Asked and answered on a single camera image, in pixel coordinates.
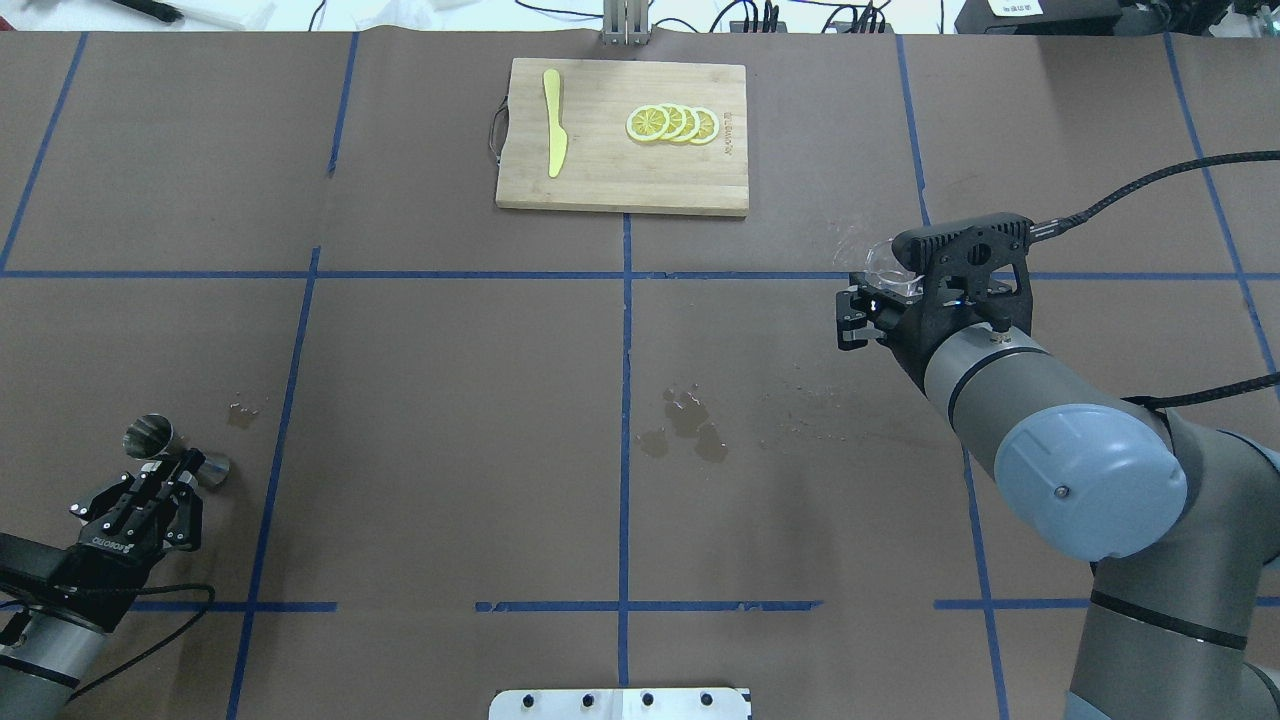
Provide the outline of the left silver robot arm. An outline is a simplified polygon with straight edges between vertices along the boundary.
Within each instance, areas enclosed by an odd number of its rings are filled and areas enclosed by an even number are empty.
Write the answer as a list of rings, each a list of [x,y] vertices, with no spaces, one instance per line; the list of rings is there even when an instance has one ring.
[[[197,475],[206,461],[198,450],[164,454],[76,501],[81,529],[65,548],[3,536],[1,585],[13,609],[3,628],[5,719],[58,716],[96,688],[84,674],[138,598],[187,591],[148,578],[168,553],[202,543]]]

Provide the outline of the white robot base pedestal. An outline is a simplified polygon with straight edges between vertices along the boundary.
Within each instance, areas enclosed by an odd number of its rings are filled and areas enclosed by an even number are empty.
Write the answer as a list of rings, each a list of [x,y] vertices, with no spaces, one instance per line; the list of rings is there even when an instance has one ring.
[[[489,719],[753,719],[751,694],[732,687],[509,689]]]

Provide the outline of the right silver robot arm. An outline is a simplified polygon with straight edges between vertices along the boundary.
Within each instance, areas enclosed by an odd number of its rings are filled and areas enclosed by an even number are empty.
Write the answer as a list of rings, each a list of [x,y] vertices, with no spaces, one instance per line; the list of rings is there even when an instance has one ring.
[[[890,348],[1012,512],[1092,565],[1066,719],[1277,716],[1277,671],[1245,656],[1277,564],[1276,451],[1098,389],[956,290],[854,273],[836,332]]]

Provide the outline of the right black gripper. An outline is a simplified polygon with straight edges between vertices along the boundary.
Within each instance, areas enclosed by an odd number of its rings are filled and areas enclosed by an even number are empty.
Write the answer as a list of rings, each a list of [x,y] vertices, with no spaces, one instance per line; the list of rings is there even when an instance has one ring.
[[[901,300],[872,282],[867,272],[849,274],[836,295],[836,342],[841,351],[884,346],[908,375],[924,375],[946,340],[946,314],[919,299]]]

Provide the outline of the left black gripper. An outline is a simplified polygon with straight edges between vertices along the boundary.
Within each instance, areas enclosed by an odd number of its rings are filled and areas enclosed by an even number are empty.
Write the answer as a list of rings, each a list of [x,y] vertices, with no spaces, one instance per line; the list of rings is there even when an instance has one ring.
[[[202,465],[202,457],[160,457],[74,497],[68,512],[88,527],[64,551],[52,574],[58,606],[78,616],[123,616],[165,548],[198,551],[204,501],[196,473]],[[156,521],[159,530],[132,536],[109,534],[99,525],[154,527]]]

